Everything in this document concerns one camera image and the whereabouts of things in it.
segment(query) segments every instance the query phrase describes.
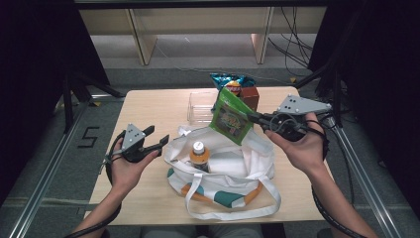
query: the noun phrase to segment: bottle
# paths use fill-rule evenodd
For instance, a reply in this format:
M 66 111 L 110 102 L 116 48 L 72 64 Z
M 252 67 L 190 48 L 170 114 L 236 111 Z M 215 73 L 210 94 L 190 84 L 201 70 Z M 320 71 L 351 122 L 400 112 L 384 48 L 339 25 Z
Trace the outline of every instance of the bottle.
M 210 173 L 208 165 L 210 151 L 204 147 L 202 142 L 194 142 L 192 145 L 192 150 L 189 153 L 189 158 L 194 168 Z

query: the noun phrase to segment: green snack bag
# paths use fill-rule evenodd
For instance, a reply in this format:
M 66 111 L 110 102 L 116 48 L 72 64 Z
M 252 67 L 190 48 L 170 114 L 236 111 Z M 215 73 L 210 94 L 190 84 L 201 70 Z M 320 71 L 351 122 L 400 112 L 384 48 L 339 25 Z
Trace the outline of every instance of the green snack bag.
M 247 117 L 247 113 L 250 112 L 253 110 L 247 104 L 224 87 L 217 98 L 209 127 L 225 135 L 237 145 L 241 145 L 242 140 L 253 126 Z

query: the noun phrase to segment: person's leg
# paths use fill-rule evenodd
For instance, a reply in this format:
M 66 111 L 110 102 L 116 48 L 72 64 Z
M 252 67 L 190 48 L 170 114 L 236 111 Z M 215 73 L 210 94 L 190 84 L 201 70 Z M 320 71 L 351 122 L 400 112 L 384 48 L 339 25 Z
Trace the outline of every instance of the person's leg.
M 195 226 L 142 226 L 140 237 L 142 238 L 195 238 L 197 233 Z
M 212 238 L 263 238 L 259 224 L 210 225 L 209 234 Z

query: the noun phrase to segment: black curtain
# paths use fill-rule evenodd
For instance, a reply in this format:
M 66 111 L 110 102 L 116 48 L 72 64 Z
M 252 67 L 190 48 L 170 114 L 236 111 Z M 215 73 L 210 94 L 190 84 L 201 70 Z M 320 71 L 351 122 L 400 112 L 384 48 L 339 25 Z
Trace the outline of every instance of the black curtain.
M 2 204 L 53 116 L 65 76 L 77 70 L 101 83 L 109 81 L 71 5 L 2 0 L 0 32 Z
M 341 54 L 338 72 L 361 125 L 420 217 L 419 4 L 414 0 L 366 2 L 369 8 Z M 333 28 L 340 29 L 351 19 L 337 8 L 327 10 L 314 46 L 312 70 L 326 63 L 337 45 L 339 32 Z M 332 81 L 322 86 L 331 88 Z

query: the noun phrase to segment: human hand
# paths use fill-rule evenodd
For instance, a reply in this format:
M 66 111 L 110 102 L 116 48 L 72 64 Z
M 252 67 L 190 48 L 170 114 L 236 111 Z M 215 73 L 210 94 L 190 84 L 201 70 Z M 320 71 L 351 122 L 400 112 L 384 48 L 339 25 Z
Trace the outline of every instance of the human hand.
M 314 113 L 308 113 L 306 120 L 318 121 Z M 308 122 L 308 126 L 319 132 L 323 132 L 320 125 Z M 289 158 L 290 162 L 307 175 L 317 168 L 324 167 L 322 138 L 312 132 L 308 132 L 301 140 L 290 142 L 277 133 L 265 130 L 265 134 L 277 144 Z
M 117 141 L 114 151 L 121 149 L 123 138 Z M 130 163 L 121 155 L 112 157 L 112 189 L 127 195 L 138 183 L 145 167 L 158 155 L 158 151 L 152 151 L 138 163 Z

